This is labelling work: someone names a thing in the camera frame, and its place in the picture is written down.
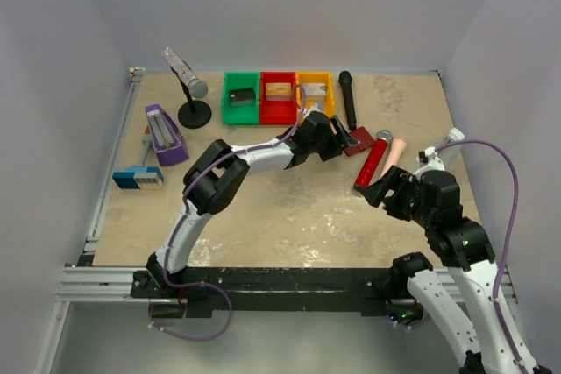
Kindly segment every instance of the metal frame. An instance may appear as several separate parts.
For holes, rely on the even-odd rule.
[[[117,129],[117,136],[115,137],[115,142],[113,143],[113,148],[111,149],[109,163],[107,165],[107,169],[105,170],[105,174],[103,175],[103,184],[101,192],[97,197],[96,210],[94,211],[94,216],[89,225],[88,236],[86,237],[86,243],[84,244],[83,254],[86,255],[93,255],[97,250],[97,241],[101,236],[101,227],[103,226],[103,220],[105,219],[107,207],[109,206],[109,198],[111,196],[111,192],[113,191],[111,175],[113,174],[115,166],[121,157],[121,146],[129,128],[131,114],[134,109],[133,106],[137,98],[138,90],[140,89],[140,82],[142,82],[144,72],[145,69],[141,67],[135,67],[131,70],[131,85],[129,86],[129,93],[126,97],[123,115],[121,116],[121,122]]]
[[[45,337],[33,368],[33,374],[47,374],[51,371],[69,307],[70,303],[67,301],[54,302],[53,311],[46,326]]]
[[[57,299],[66,302],[147,302],[132,299],[132,274],[144,267],[67,267],[62,274]],[[446,269],[436,269],[444,289],[456,301],[463,302],[458,287]],[[515,301],[515,290],[510,277],[505,274],[501,286],[507,300]]]

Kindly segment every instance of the pink object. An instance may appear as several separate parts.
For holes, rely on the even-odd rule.
[[[384,167],[382,168],[382,171],[380,173],[380,178],[382,178],[384,174],[387,173],[387,170],[389,170],[391,166],[397,166],[397,163],[399,162],[403,151],[405,151],[405,148],[407,148],[407,142],[405,142],[405,140],[403,140],[402,138],[394,139],[394,141],[392,142],[392,146],[390,147],[389,154],[387,155],[386,163],[384,164]]]

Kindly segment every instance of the yellow bin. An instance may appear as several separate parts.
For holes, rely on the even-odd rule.
[[[331,117],[335,114],[335,96],[333,95],[333,81],[331,72],[296,72],[296,83],[324,83],[327,95],[323,104],[323,112]],[[302,104],[302,93],[298,88],[296,93],[298,104]],[[311,107],[315,101],[306,101],[306,107]]]

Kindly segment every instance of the black microphone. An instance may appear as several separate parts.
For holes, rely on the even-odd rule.
[[[354,113],[354,100],[352,99],[352,76],[344,70],[339,74],[339,85],[343,91],[344,113],[347,116],[347,125],[350,131],[357,128],[357,115]]]

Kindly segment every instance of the cable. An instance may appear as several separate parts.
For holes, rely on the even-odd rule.
[[[494,278],[493,282],[493,304],[495,313],[497,313],[497,317],[499,318],[499,323],[501,325],[502,331],[507,338],[508,346],[512,351],[513,355],[515,356],[515,361],[518,364],[520,371],[523,374],[529,374],[526,367],[520,365],[522,361],[522,356],[516,348],[516,343],[512,335],[510,334],[510,330],[508,330],[508,325],[505,320],[505,316],[502,313],[501,304],[499,302],[499,289],[501,288],[501,280],[502,276],[505,272],[505,268],[507,267],[507,257],[508,257],[508,248],[510,247],[510,237],[512,236],[512,228],[515,225],[515,218],[516,218],[516,211],[518,209],[518,174],[516,173],[515,165],[512,162],[512,159],[504,152],[499,146],[487,142],[486,140],[479,140],[479,139],[463,139],[458,142],[452,142],[450,144],[444,145],[442,147],[436,148],[436,152],[440,152],[443,149],[450,148],[451,146],[456,145],[463,145],[463,144],[479,144],[489,146],[492,149],[495,149],[504,159],[507,161],[508,168],[510,168],[510,172],[512,173],[512,181],[514,185],[514,193],[513,193],[513,200],[512,200],[512,209],[510,211],[510,218],[508,219],[508,226],[507,232],[505,234],[505,242],[502,247],[502,255],[501,260],[499,262],[499,268],[497,270],[497,275]]]
[[[274,144],[263,144],[263,145],[255,145],[255,146],[250,146],[249,148],[245,148],[245,149],[240,149],[237,151],[232,151],[227,153],[226,155],[224,155],[223,157],[217,159],[216,161],[214,161],[212,164],[210,164],[208,167],[206,167],[204,170],[202,170],[202,172],[195,177],[195,179],[189,183],[189,185],[187,186],[187,188],[185,189],[185,192],[183,193],[183,203],[185,204],[185,213],[181,216],[180,220],[177,222],[177,224],[174,227],[174,230],[172,232],[172,235],[169,237],[169,241],[167,242],[167,249],[166,249],[166,255],[164,257],[164,270],[163,270],[163,277],[164,277],[164,281],[166,282],[166,285],[172,287],[172,288],[190,288],[193,286],[206,286],[210,289],[214,289],[215,291],[217,291],[218,293],[220,293],[224,299],[226,300],[226,303],[228,304],[228,320],[226,321],[226,323],[222,326],[222,328],[220,330],[218,330],[215,334],[213,335],[208,335],[208,336],[189,336],[189,335],[184,335],[181,333],[177,333],[174,332],[173,330],[169,330],[167,328],[163,328],[161,327],[158,323],[156,323],[156,321],[153,318],[152,313],[150,313],[150,311],[148,311],[148,319],[150,320],[150,325],[149,326],[154,326],[156,327],[160,332],[166,333],[168,335],[180,338],[180,339],[184,339],[186,341],[192,341],[192,342],[206,342],[206,341],[211,341],[213,339],[216,339],[217,337],[219,337],[222,333],[224,333],[228,327],[230,326],[231,323],[231,318],[233,316],[233,307],[231,304],[231,300],[230,297],[228,296],[228,294],[226,293],[226,291],[214,284],[210,284],[207,282],[190,282],[187,284],[175,284],[173,282],[171,282],[169,280],[169,277],[167,276],[167,265],[169,263],[169,253],[170,250],[174,244],[174,240],[177,237],[177,233],[179,232],[181,226],[183,225],[183,223],[185,222],[185,220],[187,219],[187,212],[189,210],[189,206],[188,206],[188,196],[191,193],[191,191],[193,190],[193,188],[195,188],[195,186],[201,181],[201,179],[207,175],[208,173],[210,173],[214,168],[216,168],[217,166],[219,166],[220,164],[222,164],[225,160],[230,159],[232,157],[235,157],[236,155],[239,155],[241,153],[248,153],[248,152],[253,152],[253,151],[259,151],[262,149],[274,149],[279,145],[284,144],[287,140],[290,139],[290,137],[292,135],[294,135],[296,129],[298,129],[298,125],[300,124],[300,121],[302,120],[302,118],[304,117],[304,112],[306,111],[306,107],[303,104],[306,104],[306,91],[303,87],[303,85],[301,84],[297,84],[292,88],[292,96],[293,98],[296,97],[296,90],[300,88],[301,92],[302,92],[302,106],[298,105],[298,102],[296,102],[296,105],[298,105],[300,112],[298,113],[298,117],[296,118],[295,123],[292,125],[292,127],[290,128],[290,130],[288,130],[285,135],[278,141],[275,142]]]
[[[408,328],[411,328],[411,330],[415,330],[416,328],[423,327],[429,321],[430,321],[430,314],[426,313],[426,315],[421,319],[421,321],[415,323],[413,326],[408,326]]]

